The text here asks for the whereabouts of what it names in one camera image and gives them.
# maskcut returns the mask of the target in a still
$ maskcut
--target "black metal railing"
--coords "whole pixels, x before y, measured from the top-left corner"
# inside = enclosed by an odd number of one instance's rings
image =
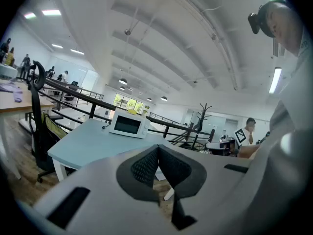
[[[69,108],[71,108],[73,110],[79,111],[79,112],[81,112],[81,113],[83,113],[85,115],[89,115],[89,118],[94,118],[95,117],[95,118],[99,118],[99,119],[105,120],[105,121],[107,121],[109,123],[111,122],[111,119],[106,118],[106,117],[104,118],[102,116],[99,116],[99,115],[95,114],[96,106],[100,106],[100,107],[106,108],[108,110],[113,110],[113,111],[116,108],[123,109],[123,108],[114,106],[112,104],[108,104],[106,102],[103,102],[103,101],[101,101],[101,100],[99,100],[97,98],[90,97],[90,94],[92,94],[93,92],[91,92],[89,95],[88,94],[83,94],[83,93],[80,93],[80,92],[77,92],[77,91],[71,89],[71,87],[73,87],[72,85],[65,84],[65,83],[62,83],[62,82],[56,82],[55,80],[51,80],[51,79],[47,79],[45,83],[47,85],[51,86],[52,88],[55,88],[55,89],[61,91],[62,94],[65,94],[65,93],[70,94],[70,96],[76,97],[78,100],[83,100],[86,103],[91,104],[91,110],[90,110],[90,112],[87,112],[87,111],[84,111],[84,110],[78,108],[77,105],[72,105],[72,104],[70,104],[70,103],[68,103],[66,101],[58,100],[53,95],[48,95],[48,94],[46,94],[43,91],[39,91],[39,93],[42,96],[45,96],[45,97],[51,99],[54,103],[58,104],[57,107],[53,108],[53,110],[52,110],[53,113],[61,115],[62,117],[67,118],[67,119],[69,119],[71,121],[74,121],[76,123],[82,124],[83,122],[79,121],[78,119],[74,119],[74,118],[72,118],[70,116],[67,116],[67,115],[61,113],[60,112],[60,108],[61,108],[60,106],[61,105],[64,105],[64,106],[69,107]],[[194,149],[196,147],[196,145],[199,146],[199,147],[201,145],[204,146],[203,144],[200,144],[200,143],[196,142],[197,139],[209,139],[209,136],[210,136],[209,133],[200,132],[200,134],[208,135],[208,137],[205,137],[205,138],[199,138],[197,136],[193,137],[193,136],[191,136],[191,134],[192,133],[196,133],[197,131],[195,131],[192,128],[189,128],[187,126],[184,127],[184,126],[176,125],[174,123],[178,123],[178,122],[172,121],[172,120],[170,120],[168,118],[165,118],[165,117],[163,117],[163,120],[157,119],[155,117],[146,117],[146,118],[148,120],[150,120],[151,122],[154,122],[154,123],[166,126],[165,131],[163,131],[163,132],[162,131],[152,130],[152,129],[148,129],[148,131],[156,132],[156,133],[162,133],[164,138],[166,138],[167,135],[176,136],[174,139],[168,140],[171,143],[175,143],[175,144],[177,144],[177,143],[186,143],[186,144],[193,143],[193,145],[188,146],[188,147],[183,147],[183,148]],[[69,131],[72,130],[71,128],[69,128],[67,126],[58,123],[58,121],[56,121],[55,123],[58,124],[60,127],[65,128],[65,129],[67,129]],[[183,130],[184,132],[183,132],[183,134],[171,133],[171,132],[169,132],[170,128]]]
[[[174,121],[174,120],[170,120],[170,119],[168,119],[168,118],[162,117],[162,116],[160,116],[160,115],[158,115],[158,114],[155,114],[155,113],[153,113],[153,112],[150,112],[149,117],[154,118],[154,119],[159,119],[159,120],[164,121],[164,122],[178,123],[178,122],[176,122],[176,121]]]

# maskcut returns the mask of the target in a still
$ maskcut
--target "ceiling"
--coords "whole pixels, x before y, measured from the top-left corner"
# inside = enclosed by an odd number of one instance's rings
[[[59,9],[61,17],[23,20],[49,48],[64,47],[53,51],[84,52],[109,86],[118,89],[123,74],[139,98],[199,90],[266,98],[277,96],[268,94],[274,68],[283,66],[277,94],[295,62],[250,29],[247,16],[267,1],[28,0],[21,13]]]

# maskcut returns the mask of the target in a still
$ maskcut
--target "window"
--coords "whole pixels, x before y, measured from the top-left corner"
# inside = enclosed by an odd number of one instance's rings
[[[135,99],[129,98],[127,96],[116,93],[115,99],[113,101],[113,105],[120,107],[122,109],[133,109],[137,113],[140,113],[143,103],[139,102]]]

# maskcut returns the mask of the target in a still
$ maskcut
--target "microwave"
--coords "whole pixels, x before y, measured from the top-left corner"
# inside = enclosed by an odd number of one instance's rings
[[[150,120],[141,115],[116,108],[111,121],[110,132],[144,139],[150,126]]]

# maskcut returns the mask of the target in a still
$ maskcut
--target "white table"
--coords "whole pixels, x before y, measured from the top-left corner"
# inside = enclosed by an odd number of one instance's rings
[[[18,75],[18,70],[11,66],[0,64],[0,75],[16,78]]]
[[[0,80],[0,83],[8,83],[7,80]],[[1,140],[3,143],[3,149],[0,150],[0,158],[1,162],[9,168],[9,170],[14,173],[14,175],[20,179],[21,175],[17,170],[14,160],[10,153],[9,143],[7,141],[6,131],[5,131],[5,123],[4,118],[10,115],[15,114],[23,114],[32,112],[32,105],[31,105],[31,92],[27,89],[27,85],[25,83],[15,83],[22,91],[22,102],[16,103],[14,101],[13,93],[8,92],[0,92],[0,134]],[[49,110],[51,112],[52,107],[54,106],[53,103],[50,101],[40,98],[40,106],[41,110]]]
[[[103,125],[108,124],[90,118],[48,150],[48,155],[53,158],[59,181],[67,176],[65,166],[79,169],[90,162],[129,150],[150,147],[154,144],[171,146],[159,135],[147,134],[145,139],[138,139],[110,133],[110,127],[104,130]]]

